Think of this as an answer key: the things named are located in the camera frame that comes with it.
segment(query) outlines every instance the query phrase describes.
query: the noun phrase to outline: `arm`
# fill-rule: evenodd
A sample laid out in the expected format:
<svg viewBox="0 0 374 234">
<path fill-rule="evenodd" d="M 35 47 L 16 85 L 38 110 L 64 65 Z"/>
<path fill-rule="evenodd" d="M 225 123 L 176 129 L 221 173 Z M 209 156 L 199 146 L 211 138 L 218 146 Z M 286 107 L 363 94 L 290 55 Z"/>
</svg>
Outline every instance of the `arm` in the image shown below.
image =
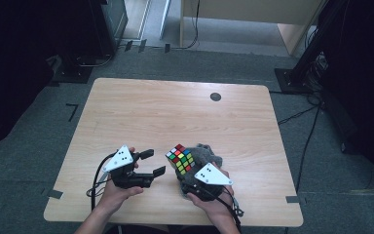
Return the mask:
<svg viewBox="0 0 374 234">
<path fill-rule="evenodd" d="M 221 169 L 219 170 L 224 175 L 229 176 L 229 173 L 227 173 L 226 171 L 223 171 Z M 234 194 L 232 186 L 226 186 L 226 188 L 232 195 Z M 203 209 L 206 212 L 208 219 L 220 231 L 221 234 L 240 234 L 232 215 L 227 210 L 227 208 L 219 201 L 214 200 L 210 202 L 203 202 L 202 200 L 200 200 L 200 198 L 192 193 L 188 193 L 187 196 L 191 199 L 195 206 Z M 225 203 L 232 206 L 233 201 L 227 193 L 221 193 L 219 198 L 222 199 Z"/>
<path fill-rule="evenodd" d="M 121 208 L 124 201 L 142 192 L 143 189 L 141 187 L 123 189 L 116 187 L 112 180 L 107 181 L 104 193 L 98 204 L 75 233 L 102 233 L 111 215 Z"/>
</svg>

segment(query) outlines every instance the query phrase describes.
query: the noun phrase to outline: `white mounting plate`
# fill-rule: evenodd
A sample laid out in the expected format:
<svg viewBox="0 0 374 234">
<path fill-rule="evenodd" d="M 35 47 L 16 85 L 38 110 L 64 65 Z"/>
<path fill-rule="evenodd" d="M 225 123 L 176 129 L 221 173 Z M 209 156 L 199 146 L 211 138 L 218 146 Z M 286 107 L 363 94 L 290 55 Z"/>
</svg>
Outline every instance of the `white mounting plate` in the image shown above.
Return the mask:
<svg viewBox="0 0 374 234">
<path fill-rule="evenodd" d="M 207 163 L 202 167 L 194 177 L 205 184 L 214 185 L 232 185 L 233 181 L 225 176 L 220 170 L 218 170 L 211 163 Z"/>
<path fill-rule="evenodd" d="M 132 163 L 132 156 L 129 148 L 126 145 L 121 146 L 117 153 L 110 159 L 110 161 L 102 168 L 102 171 L 109 173 L 114 169 L 121 168 Z"/>
</svg>

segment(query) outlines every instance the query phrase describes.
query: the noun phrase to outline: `colorful puzzle cube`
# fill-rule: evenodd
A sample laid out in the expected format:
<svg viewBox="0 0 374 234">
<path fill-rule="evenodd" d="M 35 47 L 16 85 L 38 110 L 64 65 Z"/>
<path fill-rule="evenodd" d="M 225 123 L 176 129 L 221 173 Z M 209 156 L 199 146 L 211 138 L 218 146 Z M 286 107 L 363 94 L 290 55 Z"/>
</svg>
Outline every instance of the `colorful puzzle cube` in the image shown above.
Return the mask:
<svg viewBox="0 0 374 234">
<path fill-rule="evenodd" d="M 181 144 L 177 144 L 166 156 L 182 175 L 186 174 L 196 165 L 190 150 Z"/>
</svg>

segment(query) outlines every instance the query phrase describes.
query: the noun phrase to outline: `black circular cap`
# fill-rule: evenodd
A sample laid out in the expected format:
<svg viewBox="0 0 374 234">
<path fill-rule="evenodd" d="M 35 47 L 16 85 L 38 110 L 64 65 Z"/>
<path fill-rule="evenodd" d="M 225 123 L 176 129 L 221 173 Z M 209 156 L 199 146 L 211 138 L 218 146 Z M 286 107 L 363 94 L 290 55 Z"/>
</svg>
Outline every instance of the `black circular cap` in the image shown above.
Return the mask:
<svg viewBox="0 0 374 234">
<path fill-rule="evenodd" d="M 210 98 L 214 101 L 220 101 L 221 100 L 221 95 L 219 93 L 212 93 L 210 95 Z"/>
</svg>

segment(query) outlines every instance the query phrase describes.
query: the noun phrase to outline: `wooden table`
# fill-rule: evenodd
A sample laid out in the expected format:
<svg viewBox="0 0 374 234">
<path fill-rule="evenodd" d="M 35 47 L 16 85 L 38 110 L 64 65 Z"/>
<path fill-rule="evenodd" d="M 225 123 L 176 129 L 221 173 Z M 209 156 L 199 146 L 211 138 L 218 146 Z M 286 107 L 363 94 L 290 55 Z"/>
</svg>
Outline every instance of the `wooden table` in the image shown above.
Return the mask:
<svg viewBox="0 0 374 234">
<path fill-rule="evenodd" d="M 183 46 L 184 18 L 196 17 L 198 1 L 181 0 L 180 47 Z M 284 45 L 289 54 L 293 55 L 326 2 L 327 0 L 201 0 L 199 18 L 277 23 Z"/>
<path fill-rule="evenodd" d="M 221 95 L 213 101 L 210 94 Z M 144 193 L 131 197 L 111 222 L 210 224 L 181 197 L 165 154 L 178 143 L 209 144 L 223 157 L 244 226 L 300 226 L 281 134 L 264 86 L 99 78 L 95 80 L 44 212 L 50 221 L 83 221 L 91 211 L 86 191 L 101 160 L 123 144 L 155 155 L 139 161 L 139 173 L 167 166 Z"/>
</svg>

